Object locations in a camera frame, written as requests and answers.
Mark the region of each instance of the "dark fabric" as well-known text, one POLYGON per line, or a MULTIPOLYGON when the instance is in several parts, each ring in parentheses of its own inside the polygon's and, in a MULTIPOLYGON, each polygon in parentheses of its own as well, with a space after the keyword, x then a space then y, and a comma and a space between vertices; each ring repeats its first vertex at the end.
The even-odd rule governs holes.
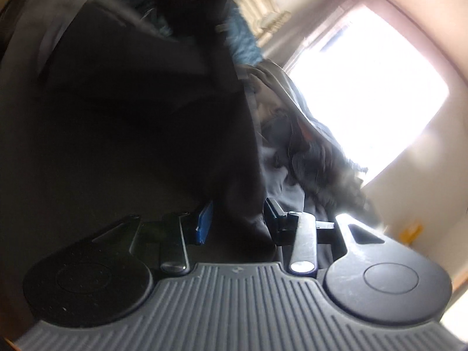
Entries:
POLYGON ((380 217, 361 191, 362 181, 356 177, 362 169, 345 157, 329 128, 312 116, 304 96, 287 74, 269 60, 246 71, 265 83, 288 108, 288 114, 264 124, 262 134, 275 146, 274 158, 278 166, 287 168, 288 180, 302 188, 304 211, 321 220, 333 220, 334 215, 347 212, 369 226, 380 224, 380 217))
POLYGON ((196 48, 145 34, 90 3, 63 34, 41 78, 51 95, 66 91, 88 109, 161 131, 162 156, 172 169, 243 231, 268 242, 258 130, 232 62, 224 64, 229 67, 230 92, 217 88, 196 48))
MULTIPOLYGON (((171 36, 172 29, 158 8, 156 0, 121 0, 138 11, 145 20, 151 22, 162 36, 171 36)), ((249 29, 239 7, 229 1, 227 25, 227 42, 236 64, 255 66, 263 59, 257 40, 249 29)))
POLYGON ((261 174, 266 196, 275 199, 284 211, 302 212, 304 191, 286 165, 278 163, 278 149, 266 141, 261 145, 261 174))

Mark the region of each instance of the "window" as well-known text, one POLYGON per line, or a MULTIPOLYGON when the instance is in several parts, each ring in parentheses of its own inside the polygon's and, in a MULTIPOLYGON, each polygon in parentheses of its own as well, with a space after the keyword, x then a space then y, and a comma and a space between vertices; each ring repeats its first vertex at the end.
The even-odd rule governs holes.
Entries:
POLYGON ((288 74, 346 156, 369 168, 364 183, 416 139, 449 93, 432 65, 365 6, 303 50, 288 74))

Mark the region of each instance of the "bright window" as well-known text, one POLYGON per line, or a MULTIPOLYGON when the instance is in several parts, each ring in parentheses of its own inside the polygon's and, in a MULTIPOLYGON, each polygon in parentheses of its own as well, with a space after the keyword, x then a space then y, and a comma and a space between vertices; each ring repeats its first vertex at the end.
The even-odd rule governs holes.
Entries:
POLYGON ((468 342, 468 291, 450 306, 441 322, 462 341, 468 342))
POLYGON ((346 156, 369 168, 365 182, 416 139, 449 92, 432 65, 366 7, 304 50, 289 76, 346 156))

